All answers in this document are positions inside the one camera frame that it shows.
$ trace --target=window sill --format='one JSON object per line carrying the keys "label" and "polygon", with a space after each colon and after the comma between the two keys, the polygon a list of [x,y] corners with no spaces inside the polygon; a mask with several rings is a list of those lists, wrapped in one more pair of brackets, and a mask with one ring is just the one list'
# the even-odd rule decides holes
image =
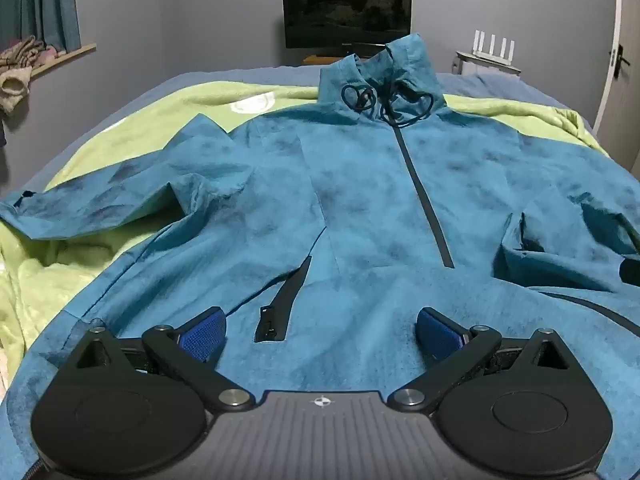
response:
{"label": "window sill", "polygon": [[75,59],[76,57],[84,56],[84,54],[86,54],[87,52],[94,51],[96,49],[96,47],[97,47],[97,45],[95,43],[91,43],[91,44],[88,44],[88,45],[85,45],[85,46],[79,48],[78,50],[74,50],[73,52],[69,52],[68,54],[65,54],[64,56],[57,57],[51,63],[48,63],[46,65],[39,66],[39,67],[35,68],[31,72],[31,79],[33,80],[33,79],[37,78],[38,76],[41,76],[45,72],[48,72],[52,68],[55,68],[55,67],[57,67],[57,66],[59,66],[61,64],[64,64],[67,61],[71,61],[72,59]]}

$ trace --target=wall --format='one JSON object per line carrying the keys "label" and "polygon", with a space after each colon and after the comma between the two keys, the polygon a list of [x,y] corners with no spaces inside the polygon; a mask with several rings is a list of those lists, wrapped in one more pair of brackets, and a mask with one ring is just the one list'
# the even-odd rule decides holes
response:
{"label": "wall", "polygon": [[168,78],[160,0],[76,0],[97,51],[34,80],[5,128],[0,192],[22,186],[107,115]]}
{"label": "wall", "polygon": [[[414,31],[440,72],[476,28],[516,41],[523,79],[595,120],[613,37],[615,0],[414,0]],[[296,64],[284,52],[282,0],[171,0],[172,72]]]}

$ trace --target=curved television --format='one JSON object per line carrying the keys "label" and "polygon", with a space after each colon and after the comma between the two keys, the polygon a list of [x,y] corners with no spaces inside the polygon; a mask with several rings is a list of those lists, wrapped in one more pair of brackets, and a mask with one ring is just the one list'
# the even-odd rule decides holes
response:
{"label": "curved television", "polygon": [[411,32],[412,0],[282,0],[287,48],[384,44]]}

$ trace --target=blue gripper pad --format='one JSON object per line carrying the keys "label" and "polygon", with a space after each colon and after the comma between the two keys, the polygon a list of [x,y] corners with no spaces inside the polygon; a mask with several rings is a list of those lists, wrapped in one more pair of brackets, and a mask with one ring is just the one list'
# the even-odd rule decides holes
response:
{"label": "blue gripper pad", "polygon": [[193,326],[185,327],[178,338],[178,346],[202,362],[224,344],[226,336],[226,316],[222,309],[210,309],[207,314],[202,319],[194,319]]}
{"label": "blue gripper pad", "polygon": [[415,323],[415,335],[422,351],[436,362],[446,359],[465,345],[465,332],[430,307],[418,313]]}

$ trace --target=metal screw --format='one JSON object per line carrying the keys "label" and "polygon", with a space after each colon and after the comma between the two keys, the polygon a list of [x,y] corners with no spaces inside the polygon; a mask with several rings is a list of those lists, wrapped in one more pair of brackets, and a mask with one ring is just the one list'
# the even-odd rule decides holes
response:
{"label": "metal screw", "polygon": [[424,393],[412,388],[403,388],[394,393],[394,399],[398,404],[403,406],[415,406],[424,402]]}
{"label": "metal screw", "polygon": [[238,388],[225,390],[219,394],[218,398],[220,399],[220,402],[227,406],[240,406],[241,404],[249,402],[251,399],[246,391],[239,390]]}

